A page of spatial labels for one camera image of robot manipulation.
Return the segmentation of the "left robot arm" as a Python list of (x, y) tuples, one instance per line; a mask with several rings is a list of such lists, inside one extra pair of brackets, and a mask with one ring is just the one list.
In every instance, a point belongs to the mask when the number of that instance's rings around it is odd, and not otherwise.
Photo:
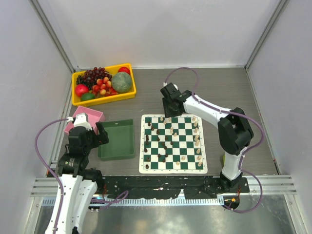
[(102, 123), (98, 132), (77, 126), (70, 130), (65, 153), (58, 161), (58, 192), (47, 234), (80, 234), (91, 199), (104, 189), (100, 170), (87, 169), (93, 148), (109, 142)]

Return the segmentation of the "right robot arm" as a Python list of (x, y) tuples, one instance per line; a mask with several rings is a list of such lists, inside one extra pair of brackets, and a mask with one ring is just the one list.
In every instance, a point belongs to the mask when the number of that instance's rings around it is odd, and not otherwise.
[(242, 177), (243, 151), (249, 146), (254, 133), (240, 108), (222, 109), (186, 90), (180, 92), (172, 83), (164, 83), (160, 89), (165, 117), (192, 114), (212, 124), (218, 130), (219, 143), (225, 151), (220, 172), (220, 186), (226, 192), (238, 187)]

